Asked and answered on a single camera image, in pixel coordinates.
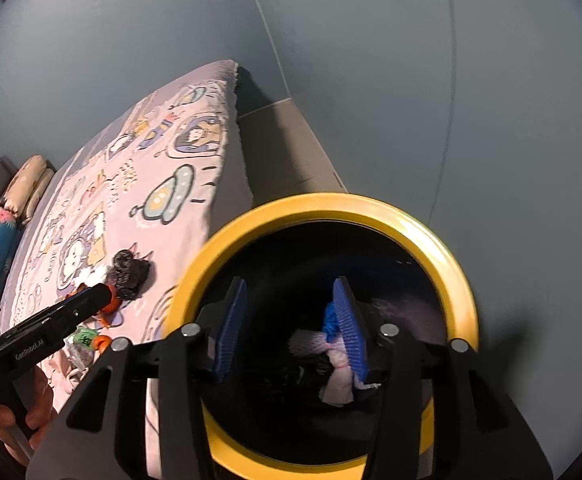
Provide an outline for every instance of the beige pillow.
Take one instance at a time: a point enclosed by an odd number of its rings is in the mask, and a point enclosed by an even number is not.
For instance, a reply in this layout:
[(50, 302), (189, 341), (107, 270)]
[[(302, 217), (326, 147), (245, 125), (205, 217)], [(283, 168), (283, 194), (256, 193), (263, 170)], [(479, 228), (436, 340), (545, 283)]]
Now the beige pillow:
[(24, 206), (28, 202), (31, 193), (37, 187), (37, 183), (46, 169), (46, 161), (42, 155), (34, 155), (24, 163), (24, 166), (8, 184), (7, 190), (0, 199), (0, 205), (11, 211), (15, 218), (24, 212)]
[(37, 187), (34, 189), (31, 198), (29, 198), (26, 203), (26, 208), (24, 209), (24, 215), (22, 217), (22, 225), (28, 224), (31, 221), (31, 218), (33, 218), (33, 213), (36, 212), (37, 204), (40, 202), (40, 199), (46, 191), (54, 174), (55, 171), (51, 168), (46, 168), (44, 170), (44, 173), (40, 177), (40, 182), (37, 183)]

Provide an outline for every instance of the pink cloth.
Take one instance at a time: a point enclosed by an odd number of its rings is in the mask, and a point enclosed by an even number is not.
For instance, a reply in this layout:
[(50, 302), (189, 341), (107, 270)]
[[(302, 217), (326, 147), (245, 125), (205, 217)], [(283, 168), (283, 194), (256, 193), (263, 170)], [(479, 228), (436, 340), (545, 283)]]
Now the pink cloth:
[(344, 406), (353, 402), (353, 387), (357, 390), (377, 388), (379, 384), (364, 384), (351, 370), (346, 355), (342, 334), (338, 333), (332, 343), (327, 342), (324, 332), (313, 330), (296, 330), (288, 342), (288, 349), (295, 357), (323, 354), (335, 370), (328, 378), (328, 383), (320, 390), (320, 400), (332, 406)]

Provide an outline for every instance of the screw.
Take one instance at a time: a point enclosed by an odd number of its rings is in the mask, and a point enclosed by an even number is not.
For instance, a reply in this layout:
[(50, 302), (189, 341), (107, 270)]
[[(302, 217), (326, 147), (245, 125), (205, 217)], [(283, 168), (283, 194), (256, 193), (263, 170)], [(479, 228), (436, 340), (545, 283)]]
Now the screw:
[(385, 323), (380, 327), (380, 333), (386, 337), (395, 337), (399, 332), (400, 329), (397, 328), (393, 323)]
[(125, 337), (116, 337), (111, 343), (111, 348), (113, 352), (121, 352), (122, 350), (126, 350), (129, 343), (130, 341)]
[(180, 332), (184, 337), (193, 337), (200, 333), (200, 326), (197, 323), (188, 323), (180, 329)]
[(463, 354), (469, 349), (469, 344), (464, 339), (453, 339), (451, 341), (451, 348), (460, 354)]

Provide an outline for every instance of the bedsheet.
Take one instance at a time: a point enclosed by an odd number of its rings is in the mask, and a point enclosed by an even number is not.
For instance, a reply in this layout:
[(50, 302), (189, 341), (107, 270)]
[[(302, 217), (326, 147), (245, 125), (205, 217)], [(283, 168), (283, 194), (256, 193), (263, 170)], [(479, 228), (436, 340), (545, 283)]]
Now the bedsheet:
[[(106, 323), (87, 324), (134, 343), (160, 336), (183, 271), (214, 231), (251, 206), (236, 124), (236, 70), (223, 60), (176, 79), (58, 171), (15, 256), (0, 304), (2, 331), (81, 283), (102, 282), (114, 254), (130, 249), (151, 262), (141, 296), (124, 301)], [(42, 369), (60, 409), (81, 372), (61, 352)]]

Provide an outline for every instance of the yellow ring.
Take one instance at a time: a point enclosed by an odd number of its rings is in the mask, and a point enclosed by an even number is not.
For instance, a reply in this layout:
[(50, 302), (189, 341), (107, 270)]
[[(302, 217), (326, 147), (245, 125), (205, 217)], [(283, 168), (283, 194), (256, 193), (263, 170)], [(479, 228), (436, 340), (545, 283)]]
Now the yellow ring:
[[(444, 244), (420, 222), (393, 206), (345, 193), (292, 196), (245, 213), (217, 232), (202, 247), (180, 280), (165, 323), (165, 335), (191, 322), (199, 301), (220, 268), (250, 242), (294, 224), (331, 220), (358, 224), (384, 234), (404, 247), (434, 284), (442, 304), (449, 339), (462, 338), (478, 346), (478, 318), (469, 284)], [(366, 457), (322, 466), (296, 465), (258, 455), (241, 446), (204, 412), (213, 459), (250, 480), (358, 480)], [(433, 404), (422, 412), (420, 452), (433, 444)]]

